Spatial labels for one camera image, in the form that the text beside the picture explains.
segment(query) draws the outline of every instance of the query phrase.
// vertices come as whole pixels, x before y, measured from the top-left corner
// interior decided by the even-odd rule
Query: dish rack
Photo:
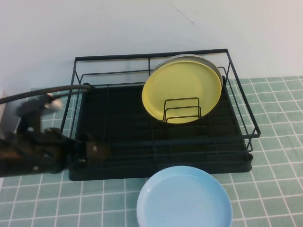
[[[94,164],[89,163],[85,157],[75,160],[69,167],[71,180],[150,177],[164,168],[179,165],[197,167],[210,174],[251,170],[251,140],[260,137],[260,129],[227,49],[76,57],[71,84],[83,84],[86,77],[96,79],[103,75],[114,77],[146,73],[149,76],[153,60],[163,61],[179,54],[223,56],[226,59],[226,65],[218,67],[223,74],[223,87],[216,107],[207,115],[201,116],[199,99],[185,97],[184,100],[197,99],[197,106],[182,108],[197,108],[195,117],[198,120],[170,124],[165,117],[168,110],[165,106],[163,121],[154,119],[145,110],[141,100],[144,82],[91,84],[95,87],[92,91],[68,97],[61,132],[65,128],[73,100],[69,136],[81,139],[81,135],[88,133],[104,144],[107,155]],[[116,61],[121,63],[129,60],[140,60],[145,68],[89,72],[83,73],[81,77],[77,73],[79,63],[105,61],[106,64],[110,62],[115,65]],[[247,119],[251,122],[249,126],[246,125]]]

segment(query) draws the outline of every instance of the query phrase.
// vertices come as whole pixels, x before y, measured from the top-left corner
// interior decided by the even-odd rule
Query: black cable
[[[12,101],[27,98],[27,97],[39,96],[39,95],[43,95],[43,94],[46,94],[46,93],[57,92],[57,91],[82,89],[81,93],[83,93],[83,92],[87,92],[87,90],[89,90],[90,88],[91,88],[91,86],[89,86],[89,85],[67,85],[67,86],[60,86],[60,87],[45,88],[45,89],[24,92],[24,93],[17,94],[17,95],[14,95],[14,96],[8,96],[8,97],[5,97],[5,98],[1,98],[0,99],[0,104],[12,102]],[[57,95],[57,98],[62,97],[62,96],[68,96],[68,95],[71,95],[71,94],[73,95],[73,92],[62,94],[62,95]]]

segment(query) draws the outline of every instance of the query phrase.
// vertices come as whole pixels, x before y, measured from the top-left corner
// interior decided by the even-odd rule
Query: countertop
[[[252,140],[250,172],[213,175],[232,201],[232,227],[301,227],[303,77],[241,83],[262,134]],[[243,119],[252,129],[233,80],[232,84]],[[69,110],[66,135],[74,109]],[[63,111],[44,117],[43,127],[60,127],[62,116]],[[71,182],[66,171],[8,177],[0,191],[0,227],[138,227],[135,207],[145,182],[145,178]]]

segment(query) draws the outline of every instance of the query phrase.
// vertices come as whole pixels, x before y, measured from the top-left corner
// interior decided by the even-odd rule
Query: drip tray
[[[76,138],[88,133],[109,151],[97,165],[81,161],[70,167],[71,180],[150,177],[179,165],[210,174],[251,170],[252,155],[225,86],[209,114],[185,124],[151,117],[142,104],[142,89],[142,84],[96,88],[82,96]]]

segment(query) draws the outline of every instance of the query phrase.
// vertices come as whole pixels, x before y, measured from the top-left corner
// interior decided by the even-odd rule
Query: light blue bowl
[[[153,175],[137,202],[140,227],[230,227],[232,204],[208,173],[175,166]]]

